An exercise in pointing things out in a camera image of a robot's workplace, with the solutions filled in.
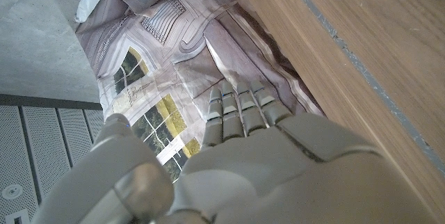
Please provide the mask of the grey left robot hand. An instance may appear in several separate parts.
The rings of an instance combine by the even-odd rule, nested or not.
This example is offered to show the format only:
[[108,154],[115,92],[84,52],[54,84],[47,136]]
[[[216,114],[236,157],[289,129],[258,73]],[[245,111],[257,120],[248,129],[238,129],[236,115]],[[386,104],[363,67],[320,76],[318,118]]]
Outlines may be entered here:
[[214,88],[204,140],[172,181],[119,113],[35,223],[435,223],[379,148],[293,115],[258,81]]

